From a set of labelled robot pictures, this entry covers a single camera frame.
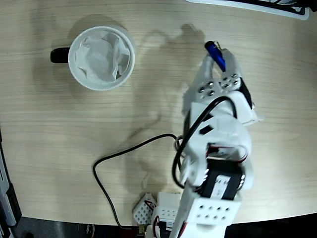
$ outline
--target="blue marker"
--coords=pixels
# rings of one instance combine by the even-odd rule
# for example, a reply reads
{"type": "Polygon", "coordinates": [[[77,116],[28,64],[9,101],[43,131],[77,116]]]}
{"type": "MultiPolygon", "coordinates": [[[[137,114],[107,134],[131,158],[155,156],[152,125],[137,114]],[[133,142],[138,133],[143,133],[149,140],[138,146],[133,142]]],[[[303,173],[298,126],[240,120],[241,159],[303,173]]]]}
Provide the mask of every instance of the blue marker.
{"type": "Polygon", "coordinates": [[[205,44],[205,48],[210,54],[211,58],[218,64],[219,68],[221,69],[222,72],[226,71],[226,62],[224,61],[222,57],[222,53],[219,50],[219,47],[213,42],[213,41],[208,41],[205,44]]]}

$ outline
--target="white mug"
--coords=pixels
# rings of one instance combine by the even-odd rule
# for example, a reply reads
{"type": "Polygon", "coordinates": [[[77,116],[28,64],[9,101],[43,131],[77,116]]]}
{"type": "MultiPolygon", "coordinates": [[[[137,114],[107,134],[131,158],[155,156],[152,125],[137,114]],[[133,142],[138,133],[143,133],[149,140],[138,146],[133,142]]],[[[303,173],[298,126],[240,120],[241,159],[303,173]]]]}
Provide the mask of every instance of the white mug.
{"type": "Polygon", "coordinates": [[[135,51],[136,46],[135,43],[127,30],[119,26],[96,26],[93,28],[89,28],[84,32],[80,33],[70,47],[57,48],[51,51],[51,62],[53,63],[68,63],[70,72],[73,77],[84,87],[89,88],[95,91],[106,91],[111,90],[113,88],[119,87],[123,84],[131,75],[132,70],[135,64],[135,51]],[[106,30],[117,34],[122,38],[126,46],[130,51],[130,62],[127,70],[123,75],[118,77],[114,82],[105,82],[105,83],[95,83],[87,79],[85,72],[78,68],[75,63],[76,59],[76,51],[78,50],[81,42],[91,35],[94,31],[106,30]]]}

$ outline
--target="wooden table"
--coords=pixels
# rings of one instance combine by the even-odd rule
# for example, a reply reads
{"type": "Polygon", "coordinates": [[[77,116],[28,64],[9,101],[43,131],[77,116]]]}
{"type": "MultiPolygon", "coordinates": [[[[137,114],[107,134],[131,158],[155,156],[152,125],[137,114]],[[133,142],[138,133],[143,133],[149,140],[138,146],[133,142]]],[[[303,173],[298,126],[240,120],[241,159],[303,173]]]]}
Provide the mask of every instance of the wooden table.
{"type": "MultiPolygon", "coordinates": [[[[218,40],[239,60],[257,112],[253,189],[236,222],[317,212],[317,14],[300,21],[185,0],[4,0],[0,8],[0,126],[26,217],[114,224],[92,163],[160,133],[182,133],[182,93],[218,40]],[[121,87],[79,85],[50,51],[96,25],[134,37],[135,69],[121,87]]],[[[179,191],[172,139],[104,162],[99,176],[122,224],[145,192],[179,191]]]]}

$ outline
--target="white robotic arm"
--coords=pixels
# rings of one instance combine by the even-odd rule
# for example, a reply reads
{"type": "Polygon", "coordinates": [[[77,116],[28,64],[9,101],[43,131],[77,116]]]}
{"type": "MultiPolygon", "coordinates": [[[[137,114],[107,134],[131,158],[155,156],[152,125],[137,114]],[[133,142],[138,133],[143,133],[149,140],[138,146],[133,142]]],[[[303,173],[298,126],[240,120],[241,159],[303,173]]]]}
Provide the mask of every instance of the white robotic arm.
{"type": "Polygon", "coordinates": [[[185,184],[184,192],[180,202],[177,194],[159,194],[147,238],[224,237],[241,205],[239,190],[253,184],[245,126],[263,118],[254,111],[234,55],[214,42],[205,47],[209,53],[183,100],[185,158],[176,183],[185,184]],[[212,76],[214,62],[223,71],[219,80],[212,76]]]}

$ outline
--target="black mug handle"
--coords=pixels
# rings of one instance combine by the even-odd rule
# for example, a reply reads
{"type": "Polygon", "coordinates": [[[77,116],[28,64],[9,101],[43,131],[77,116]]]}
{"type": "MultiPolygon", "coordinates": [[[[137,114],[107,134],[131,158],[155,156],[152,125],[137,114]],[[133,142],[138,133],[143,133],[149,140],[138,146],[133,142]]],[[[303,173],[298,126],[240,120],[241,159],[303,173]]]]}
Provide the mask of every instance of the black mug handle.
{"type": "Polygon", "coordinates": [[[68,63],[68,53],[70,47],[56,48],[51,51],[51,62],[68,63]]]}

